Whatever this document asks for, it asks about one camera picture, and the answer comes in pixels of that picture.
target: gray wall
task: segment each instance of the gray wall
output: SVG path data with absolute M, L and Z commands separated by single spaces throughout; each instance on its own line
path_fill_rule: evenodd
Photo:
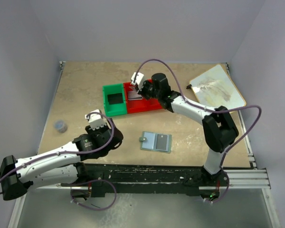
M 266 0 L 230 66 L 247 103 L 263 108 L 251 146 L 259 168 L 268 170 L 285 227 L 285 0 Z M 255 116 L 244 112 L 247 125 Z
M 58 59 L 26 0 L 0 0 L 0 165 L 36 154 L 58 80 Z M 13 201 L 0 196 L 0 228 Z
M 227 62 L 265 0 L 31 0 L 61 60 Z

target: purple hose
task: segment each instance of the purple hose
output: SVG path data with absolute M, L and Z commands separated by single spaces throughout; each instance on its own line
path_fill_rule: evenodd
M 102 150 L 103 148 L 105 148 L 113 139 L 113 136 L 114 136 L 114 123 L 113 123 L 113 120 L 111 118 L 108 118 L 106 115 L 102 114 L 102 113 L 98 113 L 98 112 L 91 112 L 87 115 L 87 118 L 92 115 L 92 114 L 98 114 L 98 115 L 101 115 L 102 117 L 104 117 L 108 123 L 110 124 L 110 127 L 111 127 L 111 136 L 109 138 L 109 140 L 101 147 L 95 149 L 95 150 L 91 150 L 91 151 L 85 151 L 85 152 L 78 152 L 78 151 L 62 151 L 60 152 L 60 154 L 65 154 L 65 153 L 73 153 L 73 154 L 78 154 L 78 155 L 81 155 L 81 154 L 87 154 L 87 153 L 95 153 L 95 152 L 98 152 L 100 150 Z M 23 166 L 27 166 L 27 165 L 30 165 L 30 164 L 33 164 L 37 161 L 40 161 L 44 158 L 48 158 L 48 157 L 52 157 L 52 156 L 57 156 L 56 153 L 51 153 L 51 154 L 47 154 L 47 155 L 44 155 L 44 156 L 41 156 L 41 157 L 38 157 L 38 158 L 35 158 L 33 160 L 30 160 L 29 162 L 27 163 L 24 163 Z M 22 169 L 23 166 L 18 166 L 14 169 L 12 169 L 11 171 L 9 171 L 7 174 L 5 174 L 1 179 L 0 179 L 0 183 L 5 179 L 7 178 L 9 175 L 11 175 L 12 173 L 18 171 L 19 169 Z
M 231 146 L 229 146 L 229 147 L 226 149 L 225 154 L 224 154 L 224 156 L 223 156 L 223 158 L 222 158 L 222 160 L 221 160 L 221 163 L 220 163 L 221 169 L 222 169 L 222 171 L 223 171 L 222 165 L 223 165 L 224 159 L 225 159 L 225 157 L 226 157 L 226 154 L 227 154 L 236 144 L 238 144 L 239 141 L 241 141 L 246 135 L 248 135 L 248 133 L 249 133 L 249 132 L 252 130 L 252 128 L 256 125 L 256 123 L 258 122 L 258 120 L 260 119 L 261 114 L 262 114 L 262 109 L 261 109 L 261 107 L 258 106 L 258 105 L 248 105 L 248 106 L 238 107 L 238 108 L 232 108 L 232 109 L 228 109 L 228 110 L 224 110 L 224 111 L 214 111 L 214 110 L 207 109 L 207 108 L 204 109 L 204 107 L 201 107 L 201 106 L 196 105 L 196 104 L 192 104 L 192 103 L 190 103 L 190 102 L 186 99 L 184 93 L 182 92 L 182 89 L 181 89 L 181 87 L 180 87 L 180 83 L 179 83 L 179 81 L 177 80 L 176 75 L 175 75 L 175 73 L 173 72 L 173 70 L 172 70 L 172 69 L 168 66 L 168 64 L 166 64 L 164 61 L 162 61 L 162 60 L 160 60 L 160 59 L 156 59 L 156 58 L 151 58 L 151 59 L 148 59 L 148 60 L 144 61 L 143 63 L 141 63 L 141 65 L 139 66 L 138 70 L 136 71 L 135 77 L 134 77 L 134 79 L 133 79 L 133 82 L 134 82 L 134 83 L 135 83 L 135 81 L 136 81 L 137 74 L 139 73 L 139 71 L 140 71 L 140 69 L 142 68 L 142 66 L 143 66 L 144 64 L 146 64 L 147 62 L 151 62 L 151 61 L 160 62 L 160 63 L 164 64 L 164 65 L 169 69 L 169 71 L 171 72 L 171 74 L 173 75 L 173 77 L 174 77 L 174 79 L 175 79 L 175 82 L 176 82 L 176 84 L 177 84 L 177 87 L 178 87 L 179 90 L 180 90 L 180 95 L 181 95 L 181 97 L 184 99 L 184 101 L 185 101 L 187 104 L 189 104 L 189 105 L 191 105 L 191 106 L 193 106 L 193 107 L 196 107 L 196 108 L 205 110 L 205 111 L 207 111 L 207 112 L 215 113 L 215 114 L 230 113 L 230 112 L 233 112 L 233 111 L 240 111 L 240 110 L 244 110 L 244 109 L 248 109 L 248 108 L 257 108 L 257 109 L 258 109 L 257 117 L 256 117 L 256 119 L 254 120 L 254 122 L 251 124 L 251 126 L 248 128 L 248 130 L 247 130 L 241 137 L 239 137 L 238 140 L 236 140 Z M 223 197 L 225 197 L 225 195 L 226 195 L 226 193 L 227 193 L 227 191 L 228 191 L 228 189 L 229 189 L 229 183 L 230 183 L 229 176 L 227 175 L 227 173 L 226 173 L 225 171 L 223 171 L 223 172 L 224 172 L 225 175 L 227 176 L 227 182 L 228 182 L 227 188 L 226 188 L 226 190 L 224 191 L 224 193 L 222 194 L 222 196 L 221 196 L 219 199 L 215 200 L 214 202 L 218 202 L 218 201 L 220 201 Z
M 88 181 L 88 182 L 84 182 L 84 183 L 80 183 L 80 184 L 71 184 L 71 186 L 85 185 L 85 184 L 89 184 L 89 183 L 93 183 L 93 182 L 98 182 L 98 181 L 102 181 L 102 182 L 108 183 L 109 185 L 111 185 L 111 187 L 112 187 L 113 190 L 114 190 L 114 199 L 113 199 L 112 203 L 111 203 L 109 206 L 106 206 L 106 207 L 104 207 L 104 208 L 91 208 L 91 207 L 88 207 L 88 206 L 86 206 L 86 205 L 84 205 L 84 204 L 82 204 L 82 203 L 77 202 L 77 201 L 75 200 L 74 196 L 72 195 L 72 191 L 71 191 L 71 198 L 72 198 L 72 201 L 73 201 L 75 204 L 77 204 L 77 205 L 79 205 L 79 206 L 81 206 L 81 207 L 83 207 L 83 208 L 89 209 L 89 210 L 101 211 L 101 210 L 106 210 L 106 209 L 112 207 L 113 204 L 114 204 L 115 201 L 116 201 L 116 198 L 117 198 L 117 191 L 116 191 L 116 188 L 114 187 L 114 185 L 113 185 L 111 182 L 109 182 L 109 181 L 107 181 L 107 180 L 100 179 L 100 180 L 90 180 L 90 181 Z

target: purple cable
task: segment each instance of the purple cable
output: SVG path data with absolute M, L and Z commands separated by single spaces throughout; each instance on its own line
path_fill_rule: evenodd
M 230 112 L 233 112 L 233 111 L 240 111 L 240 110 L 244 110 L 244 109 L 248 109 L 248 108 L 257 108 L 257 109 L 258 109 L 257 117 L 256 117 L 256 119 L 254 120 L 254 122 L 251 124 L 251 126 L 246 130 L 246 132 L 245 132 L 242 136 L 239 137 L 238 140 L 236 140 L 231 146 L 229 146 L 229 147 L 226 149 L 225 154 L 224 154 L 224 156 L 223 156 L 223 158 L 222 158 L 222 160 L 221 160 L 221 163 L 220 163 L 220 167 L 221 167 L 221 169 L 222 169 L 222 171 L 223 171 L 222 165 L 223 165 L 224 159 L 225 159 L 225 157 L 226 157 L 226 154 L 227 154 L 236 144 L 238 144 L 239 141 L 241 141 L 243 138 L 245 138 L 245 136 L 248 135 L 248 133 L 249 133 L 249 132 L 252 130 L 252 128 L 256 125 L 256 123 L 258 122 L 258 120 L 260 119 L 261 114 L 262 114 L 262 109 L 261 109 L 261 107 L 258 106 L 258 105 L 248 105 L 248 106 L 243 106 L 243 107 L 238 107 L 238 108 L 232 108 L 232 109 L 228 109 L 228 110 L 224 110 L 224 111 L 215 111 L 215 110 L 211 110 L 211 109 L 208 109 L 208 108 L 204 109 L 203 107 L 201 107 L 201 106 L 199 106 L 199 105 L 192 104 L 192 103 L 190 103 L 190 102 L 186 99 L 184 93 L 182 92 L 182 89 L 181 89 L 181 87 L 180 87 L 180 83 L 179 83 L 178 79 L 176 78 L 176 75 L 175 75 L 175 73 L 173 72 L 173 70 L 172 70 L 172 69 L 168 66 L 168 64 L 166 64 L 164 61 L 162 61 L 162 60 L 160 60 L 160 59 L 156 59 L 156 58 L 151 58 L 151 59 L 148 59 L 148 60 L 146 60 L 146 61 L 144 61 L 144 62 L 141 63 L 141 65 L 138 67 L 138 70 L 136 71 L 136 74 L 135 74 L 135 76 L 134 76 L 134 79 L 133 79 L 133 82 L 134 82 L 134 83 L 135 83 L 135 81 L 136 81 L 137 74 L 139 73 L 139 71 L 140 71 L 140 69 L 143 67 L 143 65 L 146 64 L 147 62 L 151 62 L 151 61 L 160 62 L 160 63 L 164 64 L 164 65 L 169 69 L 169 71 L 171 72 L 171 74 L 172 74 L 173 77 L 174 77 L 174 80 L 175 80 L 175 82 L 176 82 L 176 84 L 177 84 L 177 87 L 178 87 L 179 90 L 180 90 L 180 95 L 181 95 L 181 97 L 184 99 L 184 101 L 185 101 L 187 104 L 189 104 L 189 105 L 191 105 L 191 106 L 193 106 L 193 107 L 199 108 L 199 109 L 201 109 L 201 110 L 205 110 L 205 111 L 207 111 L 207 112 L 215 113 L 215 114 L 230 113 Z M 224 172 L 225 175 L 227 176 L 227 180 L 228 180 L 227 188 L 226 188 L 226 190 L 224 191 L 224 193 L 222 194 L 222 196 L 221 196 L 219 199 L 215 200 L 214 202 L 220 201 L 220 200 L 226 195 L 226 193 L 227 193 L 227 191 L 228 191 L 228 189 L 229 189 L 229 176 L 227 175 L 227 173 L 226 173 L 225 171 L 223 171 L 223 172 Z
M 78 151 L 63 151 L 63 152 L 60 152 L 60 154 L 65 154 L 65 153 L 72 153 L 72 154 L 87 154 L 87 153 L 95 153 L 95 152 L 98 152 L 100 150 L 102 150 L 104 147 L 106 147 L 113 139 L 113 136 L 114 136 L 114 123 L 113 123 L 113 120 L 111 118 L 108 118 L 106 115 L 102 114 L 102 113 L 98 113 L 98 112 L 91 112 L 87 115 L 87 118 L 92 115 L 92 114 L 98 114 L 98 115 L 101 115 L 102 117 L 104 117 L 108 123 L 110 124 L 110 127 L 111 127 L 111 136 L 109 138 L 109 140 L 101 147 L 95 149 L 95 150 L 91 150 L 91 151 L 85 151 L 85 152 L 78 152 Z M 9 175 L 11 175 L 12 173 L 22 169 L 23 167 L 27 166 L 27 165 L 30 165 L 30 164 L 33 164 L 37 161 L 40 161 L 44 158 L 48 158 L 48 157 L 52 157 L 52 156 L 57 156 L 56 153 L 51 153 L 51 154 L 47 154 L 47 155 L 44 155 L 44 156 L 41 156 L 41 157 L 38 157 L 38 158 L 35 158 L 33 160 L 30 160 L 29 162 L 27 163 L 24 163 L 22 166 L 18 166 L 14 169 L 12 169 L 11 171 L 9 171 L 7 174 L 5 174 L 2 178 L 0 178 L 0 183 L 5 179 L 7 178 Z
M 109 181 L 107 181 L 107 180 L 100 179 L 100 180 L 90 180 L 90 181 L 88 181 L 88 182 L 84 182 L 84 183 L 80 183 L 80 184 L 71 184 L 71 186 L 85 185 L 85 184 L 89 184 L 89 183 L 93 183 L 93 182 L 97 182 L 97 181 L 102 181 L 102 182 L 108 183 L 109 185 L 111 185 L 111 187 L 112 187 L 113 190 L 114 190 L 114 199 L 113 199 L 112 203 L 111 203 L 109 206 L 106 206 L 106 207 L 104 207 L 104 208 L 92 208 L 92 207 L 88 207 L 88 206 L 86 206 L 86 205 L 84 205 L 84 204 L 82 204 L 82 203 L 77 202 L 77 201 L 75 200 L 74 196 L 72 195 L 72 191 L 71 191 L 71 198 L 72 198 L 72 201 L 73 201 L 75 204 L 77 204 L 77 205 L 79 205 L 79 206 L 81 206 L 81 207 L 83 207 L 83 208 L 90 209 L 90 210 L 96 210 L 96 211 L 106 210 L 106 209 L 112 207 L 113 204 L 114 204 L 115 201 L 116 201 L 116 198 L 117 198 L 117 191 L 116 191 L 116 188 L 114 187 L 114 185 L 113 185 L 111 182 L 109 182 Z

